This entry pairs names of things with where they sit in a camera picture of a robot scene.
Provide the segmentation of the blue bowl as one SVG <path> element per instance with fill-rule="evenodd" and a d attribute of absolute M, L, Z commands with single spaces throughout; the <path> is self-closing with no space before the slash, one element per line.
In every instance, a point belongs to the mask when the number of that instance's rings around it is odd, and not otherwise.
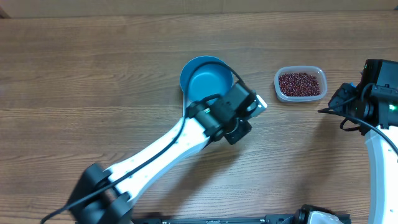
<path fill-rule="evenodd" d="M 187 82 L 194 69 L 205 62 L 220 62 L 217 57 L 204 55 L 191 59 L 180 73 L 180 86 L 187 101 L 198 101 L 206 96 L 225 95 L 233 86 L 232 72 L 218 64 L 208 64 L 200 67 L 190 79 L 189 89 Z"/>

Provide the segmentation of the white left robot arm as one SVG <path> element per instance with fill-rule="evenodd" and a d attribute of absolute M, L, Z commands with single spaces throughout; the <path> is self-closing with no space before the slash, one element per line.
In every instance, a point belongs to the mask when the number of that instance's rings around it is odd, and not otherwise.
<path fill-rule="evenodd" d="M 243 82 L 224 95 L 192 102 L 169 132 L 141 152 L 107 169 L 89 166 L 69 198 L 68 211 L 77 223 L 130 223 L 135 203 L 159 177 L 221 138 L 237 143 L 251 131 L 249 119 L 266 108 Z"/>

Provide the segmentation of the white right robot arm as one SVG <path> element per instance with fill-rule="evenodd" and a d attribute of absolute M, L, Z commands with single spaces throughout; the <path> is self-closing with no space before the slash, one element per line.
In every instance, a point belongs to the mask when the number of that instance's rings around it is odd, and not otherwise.
<path fill-rule="evenodd" d="M 369 223 L 397 223 L 397 62 L 368 59 L 361 81 L 343 83 L 321 113 L 343 117 L 364 137 L 371 177 Z"/>

